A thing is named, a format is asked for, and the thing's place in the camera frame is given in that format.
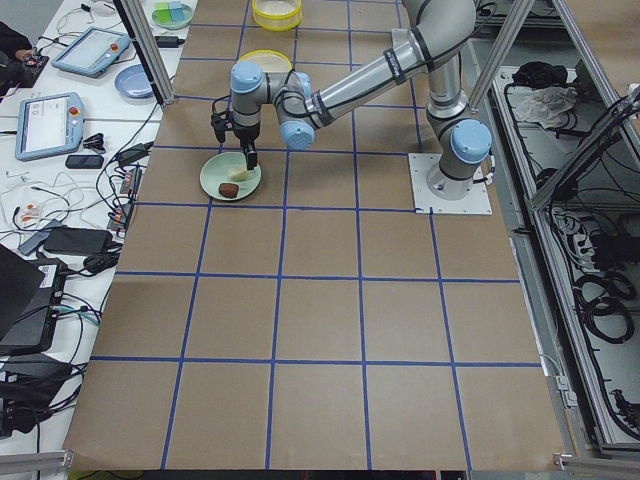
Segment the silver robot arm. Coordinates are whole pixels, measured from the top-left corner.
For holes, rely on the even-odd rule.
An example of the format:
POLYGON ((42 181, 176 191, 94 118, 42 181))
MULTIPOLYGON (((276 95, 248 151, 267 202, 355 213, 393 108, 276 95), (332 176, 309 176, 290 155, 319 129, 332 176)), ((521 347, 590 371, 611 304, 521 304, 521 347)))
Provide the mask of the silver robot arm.
POLYGON ((406 1, 403 6, 410 20, 404 41, 323 90, 311 91, 309 78, 295 70, 268 74, 253 62, 237 62, 230 77, 231 105, 211 116, 217 140, 232 132, 247 168, 254 169, 263 105, 274 106, 283 142, 300 151, 313 144, 317 130, 424 73, 427 119, 442 148, 427 186, 445 200, 464 198, 492 145, 489 129, 469 114, 461 82, 459 50, 475 30, 477 6, 466 0, 406 1))

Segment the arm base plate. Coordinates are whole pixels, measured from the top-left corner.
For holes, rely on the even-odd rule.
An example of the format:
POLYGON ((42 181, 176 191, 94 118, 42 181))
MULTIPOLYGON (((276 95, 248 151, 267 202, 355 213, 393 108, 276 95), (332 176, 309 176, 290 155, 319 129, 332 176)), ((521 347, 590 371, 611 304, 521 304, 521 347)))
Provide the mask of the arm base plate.
POLYGON ((488 187, 478 166, 471 179, 458 181, 440 170, 440 154, 410 153, 409 172, 418 214, 489 216, 488 187))

